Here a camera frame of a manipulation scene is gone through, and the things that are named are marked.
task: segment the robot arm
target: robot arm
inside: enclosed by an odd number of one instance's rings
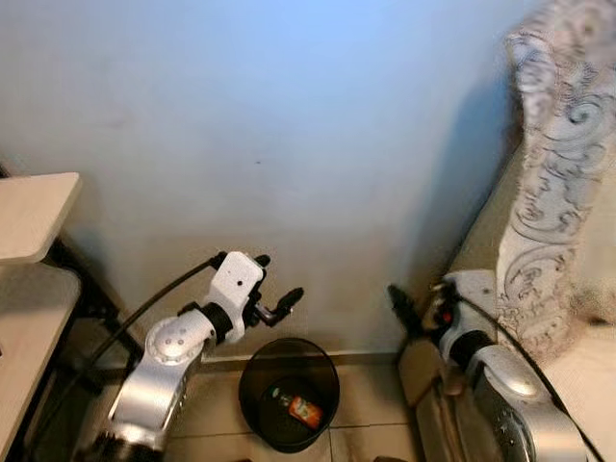
[[[465,270],[445,276],[423,319],[390,286],[394,310],[409,335],[428,335],[443,360],[466,375],[476,407],[492,427],[502,459],[511,462],[585,462],[586,449],[572,420],[552,401],[533,368],[497,343],[497,330],[465,300],[496,314],[494,274]],[[477,438],[490,435],[478,435]]]
[[[150,329],[143,357],[122,385],[105,428],[84,461],[162,460],[187,380],[202,355],[223,341],[239,341],[245,329],[259,321],[276,325],[303,296],[302,289],[291,291],[274,311],[259,304],[258,289],[269,260],[230,252],[202,305],[191,303],[179,316]]]

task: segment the trash can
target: trash can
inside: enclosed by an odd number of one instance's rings
[[[340,382],[331,359],[302,339],[263,346],[250,358],[240,380],[246,422],[280,452],[300,452],[317,441],[334,418],[339,399]],[[299,415],[293,412],[296,403]],[[318,424],[311,420],[315,415],[320,416]]]

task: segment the tiled floor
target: tiled floor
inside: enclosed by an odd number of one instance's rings
[[[282,454],[250,432],[238,402],[240,372],[196,375],[189,384],[188,401],[176,423],[166,462],[372,462],[390,456],[408,462],[421,460],[409,426],[396,368],[390,365],[352,365],[337,368],[341,401],[330,429],[310,448],[297,454]],[[98,419],[113,399],[110,388],[98,408]],[[98,424],[91,421],[89,428]],[[84,434],[86,440],[90,432]]]

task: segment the desk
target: desk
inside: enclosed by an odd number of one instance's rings
[[[0,265],[42,260],[81,189],[77,173],[0,181]]]
[[[0,267],[0,460],[79,293],[79,279],[65,269],[42,263]]]

